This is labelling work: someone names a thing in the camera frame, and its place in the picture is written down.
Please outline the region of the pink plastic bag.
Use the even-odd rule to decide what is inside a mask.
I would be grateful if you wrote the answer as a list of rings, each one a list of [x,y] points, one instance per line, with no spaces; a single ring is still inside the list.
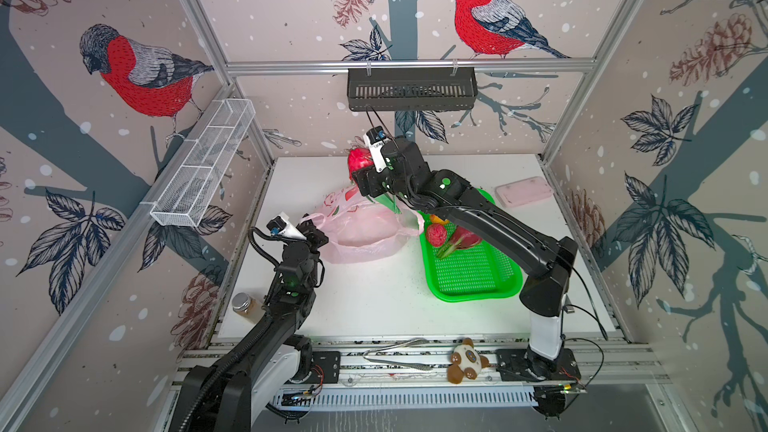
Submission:
[[[320,253],[334,265],[393,256],[425,228],[417,212],[402,205],[383,205],[361,195],[355,185],[328,194],[308,218],[327,236]]]

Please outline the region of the orange fruit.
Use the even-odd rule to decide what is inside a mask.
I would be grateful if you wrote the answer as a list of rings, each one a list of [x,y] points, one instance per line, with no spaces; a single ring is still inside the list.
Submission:
[[[445,225],[445,224],[447,224],[447,221],[446,221],[446,220],[444,220],[444,219],[441,219],[441,218],[440,218],[440,217],[438,217],[437,215],[431,215],[431,216],[430,216],[430,221],[431,221],[433,224],[441,224],[441,225]]]

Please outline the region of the red fruit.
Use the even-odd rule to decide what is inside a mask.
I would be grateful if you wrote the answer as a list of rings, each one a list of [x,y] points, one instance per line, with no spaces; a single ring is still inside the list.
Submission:
[[[432,223],[426,228],[426,240],[432,247],[440,248],[448,240],[448,233],[441,223]]]

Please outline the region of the green plastic basket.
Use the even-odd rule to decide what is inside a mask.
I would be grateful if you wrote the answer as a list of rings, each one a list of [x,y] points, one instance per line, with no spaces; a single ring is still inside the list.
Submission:
[[[426,283],[432,294],[449,303],[506,299],[522,290],[524,277],[520,267],[509,257],[486,241],[474,248],[456,251],[445,259],[438,259],[439,248],[426,240],[426,228],[432,224],[430,215],[422,213],[425,221],[420,236]],[[456,226],[444,225],[448,238]]]

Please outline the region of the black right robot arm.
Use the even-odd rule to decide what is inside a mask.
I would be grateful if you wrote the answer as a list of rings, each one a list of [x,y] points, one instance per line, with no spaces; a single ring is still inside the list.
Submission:
[[[519,298],[530,312],[531,334],[525,365],[517,373],[533,381],[549,379],[564,343],[563,305],[577,253],[575,241],[557,240],[529,227],[451,170],[431,170],[419,147],[404,137],[390,138],[375,127],[364,142],[373,164],[351,173],[362,195],[377,198],[388,193],[415,211],[461,226],[528,275]]]

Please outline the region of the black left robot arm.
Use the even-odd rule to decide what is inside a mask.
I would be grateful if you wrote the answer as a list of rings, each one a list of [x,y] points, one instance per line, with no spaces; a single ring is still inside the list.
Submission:
[[[282,385],[312,371],[311,341],[297,331],[324,280],[320,248],[329,239],[309,215],[297,226],[277,216],[267,229],[249,231],[252,248],[274,271],[264,313],[225,356],[185,376],[170,431],[250,431]]]

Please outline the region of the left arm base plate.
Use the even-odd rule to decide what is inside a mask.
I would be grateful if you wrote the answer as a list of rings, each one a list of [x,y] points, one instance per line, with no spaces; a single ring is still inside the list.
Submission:
[[[337,384],[341,369],[339,351],[314,351],[308,374],[301,376],[300,384]]]

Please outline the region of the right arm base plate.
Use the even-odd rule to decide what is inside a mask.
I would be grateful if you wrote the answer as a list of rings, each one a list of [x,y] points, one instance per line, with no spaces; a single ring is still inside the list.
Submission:
[[[581,380],[574,353],[562,348],[554,360],[530,349],[499,349],[495,352],[496,371],[503,381],[511,382],[577,382]]]

